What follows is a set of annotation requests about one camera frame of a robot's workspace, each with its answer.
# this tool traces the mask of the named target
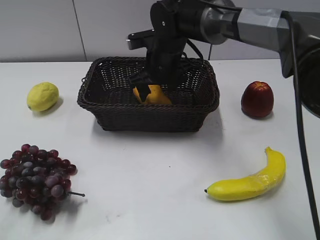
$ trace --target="lemon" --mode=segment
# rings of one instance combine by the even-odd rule
[[[42,82],[30,90],[26,104],[32,111],[42,112],[55,105],[58,99],[58,88],[50,82]]]

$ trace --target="basket rim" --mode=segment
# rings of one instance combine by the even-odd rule
[[[87,108],[100,108],[100,109],[118,109],[119,111],[121,111],[121,109],[119,108],[126,108],[126,110],[128,110],[128,108],[131,109],[135,109],[135,110],[141,110],[141,111],[147,111],[147,110],[163,110],[164,107],[166,108],[165,111],[167,112],[168,110],[172,110],[175,112],[189,112],[190,109],[192,109],[192,112],[213,112],[214,110],[216,110],[219,106],[220,103],[220,91],[218,89],[218,85],[216,82],[216,75],[213,72],[213,68],[211,66],[211,64],[207,61],[204,60],[203,61],[203,65],[207,68],[208,71],[211,71],[213,73],[214,79],[213,82],[211,84],[213,91],[215,92],[214,98],[210,101],[210,103],[208,104],[198,104],[198,105],[186,105],[186,104],[148,104],[148,105],[144,105],[144,104],[140,104],[140,103],[127,103],[127,104],[122,104],[122,103],[115,103],[115,104],[110,104],[110,103],[98,103],[98,102],[91,102],[88,101],[85,98],[85,95],[88,91],[88,87],[89,87],[89,83],[92,79],[92,76],[95,72],[96,67],[103,63],[103,62],[110,62],[110,61],[132,61],[132,60],[136,60],[136,61],[144,61],[146,58],[145,57],[101,57],[96,59],[95,61],[92,62],[85,78],[83,78],[82,80],[82,85],[80,87],[79,90],[79,94],[78,94],[78,99],[77,99],[77,103],[84,109]],[[199,59],[197,58],[189,58],[190,60],[193,61],[199,61]]]

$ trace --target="grape stem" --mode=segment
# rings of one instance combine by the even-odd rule
[[[81,197],[85,197],[86,196],[84,193],[78,193],[78,192],[73,192],[73,191],[68,192],[68,194],[77,195],[77,196],[81,196]]]

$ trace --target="banana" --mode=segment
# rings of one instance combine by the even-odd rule
[[[204,191],[216,200],[239,201],[255,198],[276,187],[285,176],[286,160],[270,147],[265,153],[267,166],[261,171],[240,179],[218,181]]]

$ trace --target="robotic arm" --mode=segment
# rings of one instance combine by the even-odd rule
[[[231,0],[161,0],[151,7],[152,30],[128,36],[129,49],[147,48],[145,68],[129,78],[145,99],[150,84],[175,87],[188,39],[220,45],[233,39],[278,52],[282,75],[293,75],[290,31],[279,9],[238,8]],[[303,104],[320,116],[320,13],[289,12],[296,32]]]

